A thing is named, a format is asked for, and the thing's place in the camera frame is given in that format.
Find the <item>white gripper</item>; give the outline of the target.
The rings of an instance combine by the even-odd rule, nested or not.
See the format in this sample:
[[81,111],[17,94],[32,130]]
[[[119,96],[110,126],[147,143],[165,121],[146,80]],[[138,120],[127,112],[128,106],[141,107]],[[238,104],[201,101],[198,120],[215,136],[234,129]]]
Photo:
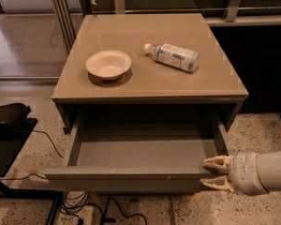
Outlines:
[[204,159],[201,167],[211,173],[229,174],[215,178],[201,178],[200,182],[217,190],[246,194],[267,194],[268,190],[259,178],[259,169],[264,167],[267,154],[240,153],[235,156],[216,156]]

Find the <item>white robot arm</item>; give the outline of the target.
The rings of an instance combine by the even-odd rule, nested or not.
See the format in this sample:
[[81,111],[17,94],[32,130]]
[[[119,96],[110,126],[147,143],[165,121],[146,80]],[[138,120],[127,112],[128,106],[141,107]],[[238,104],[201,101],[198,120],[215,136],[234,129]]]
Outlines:
[[281,151],[210,157],[201,166],[220,173],[200,179],[208,188],[249,196],[281,191]]

